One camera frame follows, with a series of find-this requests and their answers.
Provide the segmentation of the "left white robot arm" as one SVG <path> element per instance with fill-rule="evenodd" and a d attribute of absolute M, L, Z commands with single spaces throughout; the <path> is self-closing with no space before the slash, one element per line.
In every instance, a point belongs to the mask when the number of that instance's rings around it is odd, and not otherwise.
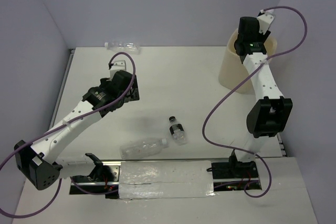
<path fill-rule="evenodd" d="M 102 78 L 78 105 L 33 144 L 19 141 L 14 148 L 16 165 L 37 190 L 44 190 L 59 178 L 86 176 L 90 181 L 112 178 L 112 172 L 92 153 L 66 160 L 59 155 L 89 126 L 125 103 L 140 99 L 136 77 L 118 70 L 111 78 Z"/>

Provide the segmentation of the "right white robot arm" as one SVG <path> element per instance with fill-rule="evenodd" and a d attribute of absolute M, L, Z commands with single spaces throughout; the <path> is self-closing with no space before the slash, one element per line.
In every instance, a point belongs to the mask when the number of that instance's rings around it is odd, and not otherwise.
<path fill-rule="evenodd" d="M 255 159 L 266 142 L 282 132 L 288 121 L 292 100 L 285 98 L 271 73 L 268 61 L 275 54 L 277 42 L 270 36 L 272 14 L 241 17 L 229 39 L 219 80 L 238 93 L 253 91 L 256 103 L 247 114 L 247 131 L 253 138 L 236 151 L 236 160 L 228 164 L 233 177 L 246 172 L 246 164 Z"/>

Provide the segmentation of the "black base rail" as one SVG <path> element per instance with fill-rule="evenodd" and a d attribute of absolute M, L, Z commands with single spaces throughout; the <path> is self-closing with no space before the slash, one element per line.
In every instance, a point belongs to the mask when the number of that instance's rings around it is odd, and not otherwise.
<path fill-rule="evenodd" d="M 235 155 L 229 159 L 214 160 L 177 160 L 177 161 L 210 161 L 211 166 L 207 169 L 212 173 L 214 192 L 227 190 L 248 190 L 260 189 L 259 175 L 254 161 L 243 163 L 239 162 Z M 120 167 L 123 162 L 159 162 L 159 161 L 122 161 L 105 162 L 104 165 L 112 172 L 112 178 L 102 178 L 91 180 L 86 176 L 75 176 L 71 179 L 71 195 L 104 195 L 106 198 L 119 198 L 119 176 Z"/>

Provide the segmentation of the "small black label bottle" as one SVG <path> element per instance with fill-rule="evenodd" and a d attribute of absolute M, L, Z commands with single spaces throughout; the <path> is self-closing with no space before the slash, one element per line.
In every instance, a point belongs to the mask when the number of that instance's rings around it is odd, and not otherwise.
<path fill-rule="evenodd" d="M 188 141 L 182 124 L 176 119 L 175 116 L 169 117 L 169 123 L 170 123 L 169 131 L 173 141 L 177 145 L 187 144 Z"/>

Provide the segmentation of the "beige plastic bin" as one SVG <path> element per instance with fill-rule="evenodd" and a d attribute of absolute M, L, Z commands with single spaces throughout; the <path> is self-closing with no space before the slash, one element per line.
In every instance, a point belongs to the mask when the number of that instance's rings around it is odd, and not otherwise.
<path fill-rule="evenodd" d="M 219 71 L 218 80 L 219 83 L 232 90 L 241 81 L 248 77 L 248 72 L 244 65 L 241 63 L 239 56 L 236 54 L 234 48 L 234 42 L 237 39 L 238 28 L 232 33 L 222 61 L 222 65 Z M 273 36 L 269 36 L 265 41 L 265 47 L 269 56 L 275 54 L 277 50 L 277 40 Z M 240 94 L 252 94 L 253 85 L 250 80 L 237 89 L 237 93 Z"/>

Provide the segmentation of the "clear bottle at back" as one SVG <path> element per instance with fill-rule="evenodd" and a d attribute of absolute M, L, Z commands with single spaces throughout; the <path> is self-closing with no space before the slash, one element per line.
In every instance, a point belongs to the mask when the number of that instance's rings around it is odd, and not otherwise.
<path fill-rule="evenodd" d="M 128 54 L 139 55 L 141 53 L 141 47 L 136 43 L 123 42 L 123 41 L 113 41 L 105 42 L 104 47 L 107 50 L 112 50 L 115 52 L 126 52 Z"/>

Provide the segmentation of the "large clear front bottle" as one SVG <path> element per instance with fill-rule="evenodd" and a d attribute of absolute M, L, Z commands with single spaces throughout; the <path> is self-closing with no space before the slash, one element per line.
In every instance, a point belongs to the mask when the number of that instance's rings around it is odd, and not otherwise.
<path fill-rule="evenodd" d="M 148 138 L 137 140 L 120 147 L 122 160 L 143 159 L 162 152 L 169 143 L 165 138 Z"/>

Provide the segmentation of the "white foil cover sheet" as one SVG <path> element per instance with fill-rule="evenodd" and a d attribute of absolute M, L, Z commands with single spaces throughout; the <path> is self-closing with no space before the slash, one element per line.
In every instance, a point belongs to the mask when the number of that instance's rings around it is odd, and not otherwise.
<path fill-rule="evenodd" d="M 119 198 L 204 198 L 214 196 L 210 161 L 123 162 Z"/>

